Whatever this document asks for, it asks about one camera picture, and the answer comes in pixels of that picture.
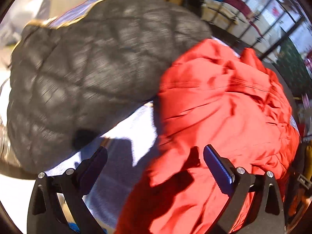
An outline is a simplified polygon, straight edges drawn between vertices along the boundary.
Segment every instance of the yellow trim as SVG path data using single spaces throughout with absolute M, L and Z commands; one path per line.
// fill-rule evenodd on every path
M 81 19 L 83 19 L 84 17 L 86 17 L 86 16 L 88 15 L 89 11 L 93 8 L 94 5 L 96 5 L 97 3 L 102 2 L 102 1 L 104 1 L 104 0 L 97 0 L 96 2 L 94 2 L 94 3 L 87 9 L 87 11 L 85 12 L 84 15 L 82 15 L 82 16 L 80 16 L 80 17 L 78 17 L 78 18 L 76 18 L 76 19 L 74 19 L 74 20 L 72 20 L 72 21 L 64 22 L 64 23 L 62 23 L 61 25 L 59 25 L 59 26 L 57 26 L 57 27 L 49 27 L 49 28 L 50 28 L 50 29 L 58 29 L 58 28 L 60 28 L 60 27 L 67 27 L 67 26 L 70 26 L 70 25 L 72 25 L 72 24 L 74 24 L 74 23 L 79 22 Z M 26 26 L 31 25 L 31 26 L 48 27 L 48 25 L 49 25 L 52 21 L 54 21 L 55 19 L 56 19 L 56 18 L 51 18 L 51 19 L 48 19 L 48 20 L 46 20 L 46 21 L 40 21 L 40 20 L 33 19 L 33 20 L 29 21 L 29 22 L 26 24 Z

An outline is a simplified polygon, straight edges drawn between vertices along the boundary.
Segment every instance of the black quilted fabric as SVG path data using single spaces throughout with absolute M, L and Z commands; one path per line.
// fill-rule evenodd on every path
M 8 135 L 48 170 L 153 98 L 164 71 L 210 30 L 163 0 L 104 0 L 59 29 L 26 26 L 12 53 Z

